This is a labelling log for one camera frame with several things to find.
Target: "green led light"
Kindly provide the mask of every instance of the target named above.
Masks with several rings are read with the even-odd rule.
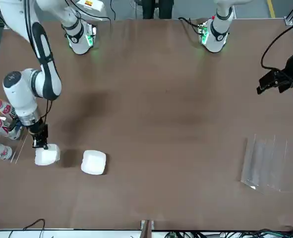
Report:
[[[86,36],[87,42],[89,46],[93,46],[93,37],[91,36]]]
[[[205,45],[207,43],[208,36],[209,36],[209,31],[206,31],[204,33],[204,35],[202,36],[202,44],[203,45]]]

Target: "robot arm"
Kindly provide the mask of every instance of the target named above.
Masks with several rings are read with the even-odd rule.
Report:
[[[92,47],[87,40],[88,34],[92,36],[92,29],[90,31],[89,24],[76,17],[74,10],[69,8],[64,0],[37,0],[37,3],[41,9],[50,11],[62,22],[69,45],[76,54],[84,54]],[[25,12],[24,4],[29,4],[29,13]],[[47,149],[47,125],[40,116],[36,97],[49,101],[57,99],[61,93],[61,80],[48,37],[39,23],[34,5],[35,0],[0,0],[0,9],[7,25],[31,42],[41,65],[41,71],[26,69],[9,73],[3,81],[3,88],[15,108],[16,120],[28,127],[34,140],[33,148]],[[26,27],[28,22],[31,36]]]
[[[246,4],[253,0],[214,0],[217,4],[216,15],[200,26],[200,43],[212,53],[222,50],[234,18],[233,5]]]

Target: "small white cup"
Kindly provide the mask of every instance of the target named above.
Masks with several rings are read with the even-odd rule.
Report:
[[[51,165],[60,160],[60,149],[55,144],[48,144],[48,150],[36,149],[35,164],[40,166]]]
[[[81,170],[90,175],[101,175],[105,170],[107,156],[97,150],[86,150],[83,153]]]

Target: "yellow floor stripe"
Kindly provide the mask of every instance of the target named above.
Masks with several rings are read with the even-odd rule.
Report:
[[[270,11],[270,14],[271,14],[271,18],[275,18],[275,12],[274,12],[272,1],[267,0],[267,5],[269,6],[269,11]]]

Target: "brown table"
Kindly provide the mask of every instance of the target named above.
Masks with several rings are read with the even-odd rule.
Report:
[[[260,58],[285,29],[281,19],[235,20],[224,50],[211,54],[179,21],[98,25],[95,49],[68,47],[47,23],[62,95],[49,114],[49,142],[61,162],[34,164],[31,139],[17,164],[0,161],[0,228],[38,218],[47,228],[258,230],[293,225],[293,194],[261,194],[239,181],[245,139],[293,135],[293,90],[256,94]],[[284,66],[293,33],[265,63]],[[39,68],[29,44],[4,31],[1,82]],[[45,110],[45,100],[41,103]],[[108,155],[107,173],[80,169],[84,150]]]

